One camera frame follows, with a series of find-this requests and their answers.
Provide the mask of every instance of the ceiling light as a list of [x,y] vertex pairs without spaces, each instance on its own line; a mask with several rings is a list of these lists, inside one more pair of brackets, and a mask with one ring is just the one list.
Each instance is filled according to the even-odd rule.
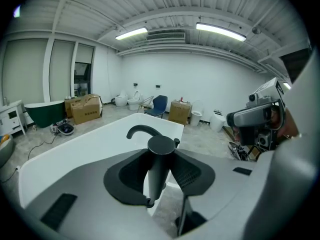
[[234,31],[229,30],[227,28],[215,26],[215,25],[210,25],[210,24],[205,24],[205,23],[200,23],[200,22],[197,22],[196,29],[215,32],[215,33],[218,33],[221,35],[225,35],[225,36],[237,39],[241,42],[243,42],[247,39],[245,35],[234,32]]
[[289,90],[291,89],[291,86],[290,86],[287,82],[284,82],[283,84],[284,84],[284,86],[287,87]]
[[134,35],[138,35],[138,34],[141,34],[141,33],[146,33],[146,32],[148,32],[148,30],[145,27],[143,27],[143,28],[139,28],[139,29],[130,31],[128,33],[119,35],[115,39],[122,40],[124,38],[128,38],[128,37],[131,37],[131,36],[134,36]]
[[14,12],[13,12],[13,17],[18,18],[20,17],[20,5],[15,8]]

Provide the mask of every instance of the ceiling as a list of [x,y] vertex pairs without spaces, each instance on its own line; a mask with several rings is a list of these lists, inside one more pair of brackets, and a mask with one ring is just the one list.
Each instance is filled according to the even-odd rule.
[[[247,39],[241,42],[196,30],[197,22],[236,31]],[[115,39],[140,27],[148,34]],[[252,28],[261,33],[254,34]],[[211,55],[282,79],[288,73],[280,57],[308,47],[304,24],[287,0],[27,0],[7,34],[35,30],[85,37],[123,56],[172,51]],[[164,35],[157,42],[146,41],[147,35],[177,32],[184,38]]]

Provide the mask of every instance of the green bathtub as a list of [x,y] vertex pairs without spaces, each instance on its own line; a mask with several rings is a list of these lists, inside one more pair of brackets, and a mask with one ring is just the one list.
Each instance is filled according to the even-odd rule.
[[24,105],[24,108],[34,123],[41,128],[66,118],[64,100],[32,103]]

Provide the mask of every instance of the freestanding bathtub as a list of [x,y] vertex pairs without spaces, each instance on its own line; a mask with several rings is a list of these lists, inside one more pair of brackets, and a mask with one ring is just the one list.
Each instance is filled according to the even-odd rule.
[[41,128],[59,122],[65,118],[65,101],[52,101],[24,105],[25,110]]
[[[126,138],[128,130],[136,125],[153,127],[172,140],[181,140],[184,129],[182,124],[135,113],[54,147],[30,159],[18,171],[20,205],[27,207],[42,191],[79,166],[147,148],[151,136],[145,132],[136,132],[132,139]],[[143,194],[149,197],[148,174],[144,180]],[[154,207],[148,209],[151,215],[158,203],[156,201]]]

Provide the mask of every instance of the white cabinet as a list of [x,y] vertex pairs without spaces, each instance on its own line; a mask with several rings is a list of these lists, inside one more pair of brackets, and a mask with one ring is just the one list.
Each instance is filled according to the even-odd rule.
[[0,107],[0,135],[10,135],[18,131],[26,134],[24,127],[27,129],[21,100]]

